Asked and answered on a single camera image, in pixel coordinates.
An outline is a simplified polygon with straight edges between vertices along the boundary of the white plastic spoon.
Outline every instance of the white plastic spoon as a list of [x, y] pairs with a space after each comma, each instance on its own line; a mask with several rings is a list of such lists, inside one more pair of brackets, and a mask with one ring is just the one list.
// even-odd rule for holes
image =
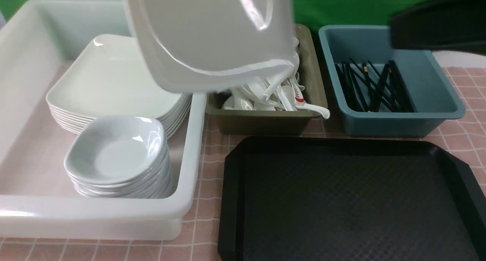
[[285, 95], [287, 96], [287, 98], [290, 98], [290, 97], [294, 98], [293, 99], [293, 101], [295, 102], [294, 106], [297, 109], [315, 111], [315, 112], [321, 114], [324, 119], [330, 118], [331, 113], [329, 112], [329, 110], [327, 108], [320, 107], [320, 106], [314, 105], [314, 104], [307, 104], [304, 101], [304, 98], [302, 97], [302, 93], [300, 93], [300, 96], [299, 96], [297, 91], [295, 91], [295, 89], [297, 89], [298, 92], [300, 92], [298, 87], [293, 88], [291, 86], [282, 86], [282, 88], [283, 88], [283, 91], [285, 92]]

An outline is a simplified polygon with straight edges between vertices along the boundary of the teal container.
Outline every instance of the teal container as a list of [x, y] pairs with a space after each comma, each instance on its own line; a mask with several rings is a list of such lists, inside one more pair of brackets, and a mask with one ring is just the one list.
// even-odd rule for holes
[[[387, 26], [325, 26], [319, 30], [319, 38], [347, 135], [425, 137], [446, 119], [464, 116], [464, 105], [432, 53], [393, 49]], [[358, 64], [370, 60], [379, 71], [389, 60], [395, 60], [416, 112], [392, 113], [383, 106], [380, 112], [350, 109], [335, 68], [335, 64], [349, 62], [350, 58]], [[371, 69], [369, 74], [377, 83], [378, 76]]]

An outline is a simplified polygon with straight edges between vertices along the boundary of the white square dish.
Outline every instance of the white square dish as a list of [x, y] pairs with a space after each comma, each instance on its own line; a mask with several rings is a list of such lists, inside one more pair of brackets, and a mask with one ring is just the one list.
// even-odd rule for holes
[[110, 34], [88, 43], [46, 96], [51, 107], [79, 116], [154, 119], [170, 112], [182, 98], [152, 79], [135, 38]]

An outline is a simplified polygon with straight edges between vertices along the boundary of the white plastic container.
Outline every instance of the white plastic container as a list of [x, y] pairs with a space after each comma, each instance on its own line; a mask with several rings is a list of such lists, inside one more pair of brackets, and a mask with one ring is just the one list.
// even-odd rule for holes
[[170, 197], [84, 198], [64, 172], [75, 135], [54, 122], [45, 95], [104, 33], [130, 36], [122, 0], [30, 0], [0, 31], [0, 237], [170, 240], [181, 232], [197, 179], [204, 94], [193, 96], [187, 124], [169, 140], [180, 170]]

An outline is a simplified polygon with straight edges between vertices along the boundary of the black tray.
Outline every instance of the black tray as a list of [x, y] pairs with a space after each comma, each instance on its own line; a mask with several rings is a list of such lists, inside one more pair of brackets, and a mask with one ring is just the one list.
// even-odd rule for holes
[[224, 162], [222, 261], [486, 260], [486, 199], [430, 142], [250, 137]]

